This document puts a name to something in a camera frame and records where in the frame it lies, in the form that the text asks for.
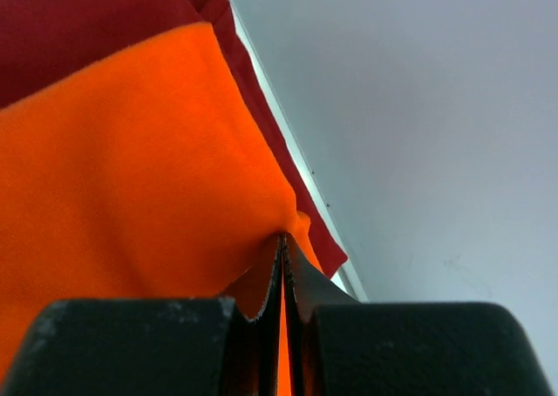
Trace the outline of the orange t-shirt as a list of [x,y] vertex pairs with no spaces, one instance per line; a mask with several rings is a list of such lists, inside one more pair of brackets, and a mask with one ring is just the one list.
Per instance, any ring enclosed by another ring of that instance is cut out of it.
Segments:
[[309,230],[210,24],[88,65],[1,111],[2,383],[49,304],[217,297],[273,236],[313,256]]

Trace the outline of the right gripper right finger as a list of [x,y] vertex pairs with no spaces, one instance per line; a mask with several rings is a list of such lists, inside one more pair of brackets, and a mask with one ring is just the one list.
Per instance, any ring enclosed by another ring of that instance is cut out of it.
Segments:
[[295,395],[549,395],[521,324],[489,303],[366,304],[282,239]]

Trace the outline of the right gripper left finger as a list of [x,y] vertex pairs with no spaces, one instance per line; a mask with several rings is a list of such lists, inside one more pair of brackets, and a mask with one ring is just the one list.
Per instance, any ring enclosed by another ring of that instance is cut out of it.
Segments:
[[281,236],[211,298],[71,299],[30,325],[4,395],[274,395]]

